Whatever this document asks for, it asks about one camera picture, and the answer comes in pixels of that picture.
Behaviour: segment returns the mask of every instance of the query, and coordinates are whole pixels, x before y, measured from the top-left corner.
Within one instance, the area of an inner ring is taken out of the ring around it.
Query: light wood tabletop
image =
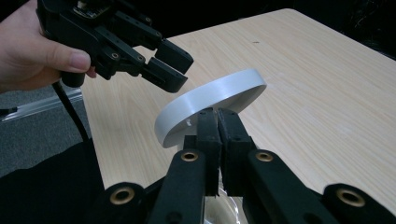
[[[255,68],[267,88],[239,116],[257,146],[274,151],[319,193],[346,183],[396,214],[395,61],[292,9],[169,40],[194,59],[178,93],[125,73],[86,78],[82,86],[105,187],[146,187],[163,177],[177,147],[157,141],[162,108],[214,79]]]

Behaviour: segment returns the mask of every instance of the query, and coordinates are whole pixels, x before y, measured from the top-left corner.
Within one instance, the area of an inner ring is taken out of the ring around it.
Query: finger
[[[85,73],[91,65],[88,53],[48,40],[43,36],[29,38],[20,48],[22,56],[33,63],[43,64],[57,70],[71,73]]]
[[[46,87],[61,78],[60,72],[53,68],[45,67],[37,74],[24,81],[13,83],[10,89],[12,91],[31,91],[42,87]]]
[[[96,77],[95,67],[90,67],[90,69],[88,69],[87,71],[87,75],[89,77],[95,78]]]

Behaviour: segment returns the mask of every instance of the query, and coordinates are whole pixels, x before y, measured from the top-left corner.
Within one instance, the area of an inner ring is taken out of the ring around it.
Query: white plastic
[[[266,83],[256,69],[221,77],[188,91],[166,105],[155,120],[155,134],[167,148],[179,145],[184,136],[196,134],[196,113],[214,107],[239,113],[259,97]]]

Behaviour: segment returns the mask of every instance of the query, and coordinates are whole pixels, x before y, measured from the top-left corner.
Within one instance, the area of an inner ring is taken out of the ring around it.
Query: black plastic part
[[[213,108],[207,108],[198,113],[197,135],[187,135],[184,138],[184,148],[196,148],[206,157],[206,196],[219,195],[219,164],[221,140],[218,132]]]
[[[145,223],[145,191],[134,183],[121,182],[106,189],[85,216],[85,224]]]
[[[228,196],[242,197],[248,177],[246,158],[252,149],[252,141],[238,114],[219,108],[218,128],[223,148],[221,151],[221,174],[224,190]]]
[[[160,193],[161,187],[163,186],[163,181],[165,177],[155,181],[145,188],[146,198],[145,198],[145,206],[146,210],[149,213],[152,211],[155,202],[157,201],[158,194]]]
[[[245,193],[242,200],[242,208],[248,224],[272,223],[262,201],[256,190],[247,182],[245,184]]]
[[[184,149],[175,154],[148,223],[201,224],[205,204],[205,154]]]
[[[272,223],[338,223],[275,153],[249,152],[247,174]]]
[[[187,78],[156,58],[141,71],[142,78],[168,92],[178,92]]]
[[[71,88],[78,88],[84,84],[85,74],[62,72],[61,77],[64,85]]]
[[[101,77],[110,80],[117,71],[134,77],[141,74],[165,91],[179,91],[187,80],[183,74],[192,65],[192,57],[163,39],[150,27],[150,18],[127,1],[105,1],[97,6],[84,9],[77,7],[77,1],[38,0],[36,13],[46,38],[86,51]],[[146,64],[134,50],[136,46],[158,48],[158,59],[151,58]],[[72,79],[67,77],[65,85],[83,84],[81,79]]]
[[[346,184],[327,186],[322,202],[341,223],[396,223],[396,217],[382,204],[361,189]]]
[[[167,39],[163,40],[158,46],[155,57],[183,74],[189,70],[190,66],[194,62],[194,59],[188,52],[179,48]]]

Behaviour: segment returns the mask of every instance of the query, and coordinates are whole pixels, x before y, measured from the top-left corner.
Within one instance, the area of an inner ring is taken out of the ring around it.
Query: black cable
[[[0,118],[5,117],[9,114],[17,112],[18,108],[17,107],[12,107],[9,109],[0,109]]]
[[[70,115],[72,120],[75,122],[75,124],[78,128],[78,131],[82,137],[82,140],[84,142],[88,141],[89,137],[88,137],[87,131],[85,130],[84,125],[82,124],[82,121],[79,118],[75,108],[73,107],[72,103],[70,102],[69,98],[67,97],[67,94],[64,91],[64,88],[62,87],[60,81],[53,83],[52,88],[56,91],[56,94],[58,95],[62,104],[64,104],[64,108],[66,109],[67,113]]]

